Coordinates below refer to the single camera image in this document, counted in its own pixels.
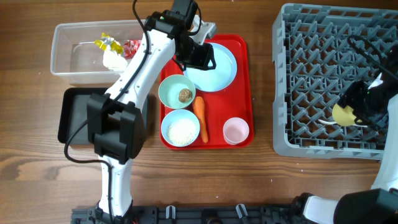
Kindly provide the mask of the yellow plastic cup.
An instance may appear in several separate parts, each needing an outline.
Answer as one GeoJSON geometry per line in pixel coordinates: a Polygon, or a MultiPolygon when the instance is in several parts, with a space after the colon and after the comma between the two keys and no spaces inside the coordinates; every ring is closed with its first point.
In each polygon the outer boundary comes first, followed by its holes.
{"type": "Polygon", "coordinates": [[[335,104],[332,109],[332,117],[340,126],[354,126],[357,117],[353,114],[353,111],[354,109],[350,106],[343,108],[339,104],[335,104]]]}

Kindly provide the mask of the green bowl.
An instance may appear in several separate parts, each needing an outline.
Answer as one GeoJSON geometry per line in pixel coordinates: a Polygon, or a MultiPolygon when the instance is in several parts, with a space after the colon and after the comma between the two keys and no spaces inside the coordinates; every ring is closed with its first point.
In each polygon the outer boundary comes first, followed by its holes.
{"type": "Polygon", "coordinates": [[[158,94],[164,106],[174,110],[183,109],[193,102],[196,95],[196,88],[193,82],[186,76],[171,75],[161,82],[158,94]],[[178,100],[179,92],[184,88],[188,88],[193,93],[193,98],[187,103],[181,103],[178,100]]]}

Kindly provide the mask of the red candy wrapper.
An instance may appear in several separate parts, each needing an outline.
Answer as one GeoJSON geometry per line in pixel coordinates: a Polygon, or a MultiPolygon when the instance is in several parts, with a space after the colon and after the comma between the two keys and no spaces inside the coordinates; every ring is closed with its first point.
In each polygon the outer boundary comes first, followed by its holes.
{"type": "Polygon", "coordinates": [[[132,59],[133,56],[136,54],[140,44],[141,44],[140,40],[128,40],[123,45],[123,49],[124,49],[123,57],[125,59],[132,59]]]}

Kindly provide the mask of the white tissue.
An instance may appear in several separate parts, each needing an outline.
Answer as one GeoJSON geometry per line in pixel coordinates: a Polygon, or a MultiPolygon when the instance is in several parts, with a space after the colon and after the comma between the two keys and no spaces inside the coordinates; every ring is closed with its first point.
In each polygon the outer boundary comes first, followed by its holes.
{"type": "Polygon", "coordinates": [[[108,70],[124,71],[127,67],[127,60],[107,46],[103,54],[103,65],[108,70]]]}

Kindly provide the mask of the yellow snack wrapper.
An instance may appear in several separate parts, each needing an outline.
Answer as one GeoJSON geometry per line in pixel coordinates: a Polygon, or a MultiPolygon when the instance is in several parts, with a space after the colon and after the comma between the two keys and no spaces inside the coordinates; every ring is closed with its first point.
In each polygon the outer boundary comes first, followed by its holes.
{"type": "Polygon", "coordinates": [[[94,44],[104,51],[106,51],[106,49],[109,47],[110,51],[114,51],[119,55],[122,55],[124,53],[123,46],[113,37],[105,33],[102,33],[99,40],[94,41],[94,44]]]}

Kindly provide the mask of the pink plastic cup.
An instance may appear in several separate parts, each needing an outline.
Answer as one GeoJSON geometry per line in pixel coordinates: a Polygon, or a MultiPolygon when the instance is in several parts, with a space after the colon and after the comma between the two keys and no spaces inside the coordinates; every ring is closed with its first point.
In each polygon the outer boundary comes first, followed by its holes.
{"type": "Polygon", "coordinates": [[[223,137],[229,145],[242,143],[249,136],[249,132],[249,125],[242,118],[230,118],[223,125],[223,137]]]}

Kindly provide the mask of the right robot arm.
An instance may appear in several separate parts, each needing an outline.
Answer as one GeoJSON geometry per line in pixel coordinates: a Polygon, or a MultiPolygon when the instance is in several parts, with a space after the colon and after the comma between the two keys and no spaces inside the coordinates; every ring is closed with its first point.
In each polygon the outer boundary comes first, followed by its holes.
{"type": "Polygon", "coordinates": [[[396,223],[397,222],[397,46],[377,60],[363,48],[349,45],[376,68],[374,81],[351,84],[333,105],[333,121],[340,126],[387,128],[381,167],[370,190],[330,200],[302,194],[292,202],[288,218],[315,223],[396,223]]]}

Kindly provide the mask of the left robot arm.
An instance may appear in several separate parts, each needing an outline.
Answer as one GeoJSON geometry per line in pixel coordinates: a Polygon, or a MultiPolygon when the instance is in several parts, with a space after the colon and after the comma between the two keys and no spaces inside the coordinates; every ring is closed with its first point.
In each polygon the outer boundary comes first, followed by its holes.
{"type": "Polygon", "coordinates": [[[201,12],[195,1],[174,1],[170,10],[154,12],[140,26],[142,42],[119,80],[87,104],[88,140],[103,169],[103,195],[95,208],[102,223],[132,221],[130,178],[133,159],[146,140],[142,107],[158,74],[174,59],[183,68],[212,70],[213,47],[202,27],[192,27],[201,12]]]}

